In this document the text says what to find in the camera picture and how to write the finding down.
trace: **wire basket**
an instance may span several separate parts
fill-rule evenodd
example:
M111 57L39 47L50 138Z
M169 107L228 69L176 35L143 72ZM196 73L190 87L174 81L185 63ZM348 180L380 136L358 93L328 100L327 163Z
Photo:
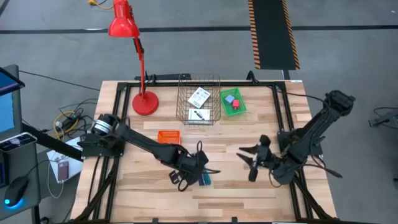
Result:
M180 74L178 78L178 96L176 117L183 124L214 125L221 119L220 76L213 73L191 73L191 80L186 80ZM199 88L210 93L204 104L197 108L188 99ZM193 121L189 119L190 109L208 109L210 118L206 121Z

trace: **blue light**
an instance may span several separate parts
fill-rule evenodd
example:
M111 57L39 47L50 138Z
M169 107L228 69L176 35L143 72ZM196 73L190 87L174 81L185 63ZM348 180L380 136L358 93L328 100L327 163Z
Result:
M7 206L7 205L6 205L6 209L18 210L18 209L20 209L20 208L22 207L22 204L23 204L23 203L24 203L24 199L21 198L21 199L19 200L19 202L16 203L16 205L14 205L14 206Z

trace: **wooden table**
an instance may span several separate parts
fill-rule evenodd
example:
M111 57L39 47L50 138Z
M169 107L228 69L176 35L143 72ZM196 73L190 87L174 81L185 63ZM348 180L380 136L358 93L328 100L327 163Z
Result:
M97 117L112 113L117 83L103 82L95 113ZM288 92L305 93L302 82L286 81L286 86ZM221 173L211 175L211 186L195 184L185 192L178 192L177 186L169 180L170 168L161 165L152 154L127 144L119 166L111 222L151 222L152 218L159 218L160 222L230 222L231 217L247 222L295 219L289 186L271 186L267 169L259 170L257 182L249 182L249 167L236 156L239 147L257 144L262 134L270 137L272 152L279 153L276 138L279 129L269 88L240 87L248 110L233 117L227 117L222 111L221 120L214 126L184 126L176 119L177 87L148 89L159 97L159 108L150 116L139 116L129 106L127 115L132 128L152 139L157 139L158 130L179 129L182 145L191 152L196 151L197 142L202 140L203 150L210 160L206 167L219 169ZM132 89L130 99L137 91L138 88ZM282 97L279 99L284 112ZM295 127L302 127L311 119L307 99L289 95L289 102ZM77 217L87 205L95 162L96 158L89 158L83 163L71 218ZM98 186L101 164L100 161L93 195ZM305 176L309 191L327 213L335 216L325 172L305 167ZM305 216L301 194L298 197L302 216ZM104 216L106 199L107 193L101 204L100 218Z

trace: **lamp base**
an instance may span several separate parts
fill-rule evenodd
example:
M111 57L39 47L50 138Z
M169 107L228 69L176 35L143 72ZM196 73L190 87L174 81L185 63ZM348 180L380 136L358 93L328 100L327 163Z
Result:
M150 115L154 113L159 106L159 99L156 94L151 91L145 91L144 99L141 98L141 93L138 93L132 99L132 108L139 115Z

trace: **concrete floor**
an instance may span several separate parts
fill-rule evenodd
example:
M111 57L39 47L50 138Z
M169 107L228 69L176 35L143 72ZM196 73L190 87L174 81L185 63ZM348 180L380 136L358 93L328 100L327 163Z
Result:
M140 27L248 26L246 1L130 1ZM287 0L293 26L398 24L394 0ZM112 11L86 1L10 1L0 18L4 29L107 28ZM396 223L398 176L396 130L371 129L372 109L398 106L398 30L295 31L303 80L309 95L323 97L338 89L356 97L354 110L327 132L322 146L328 167L344 178L329 178L338 216L343 220ZM142 34L149 73L215 72L223 78L245 78L254 70L249 32L171 32ZM99 88L103 80L129 80L139 64L132 41L107 34L0 35L0 66ZM280 71L255 70L258 79L281 79ZM98 97L98 92L21 73L22 117L49 128L58 107ZM310 100L315 114L321 104ZM86 106L92 115L94 106ZM63 220L73 202L78 179L60 199L43 199L42 216ZM30 211L0 223L29 223Z

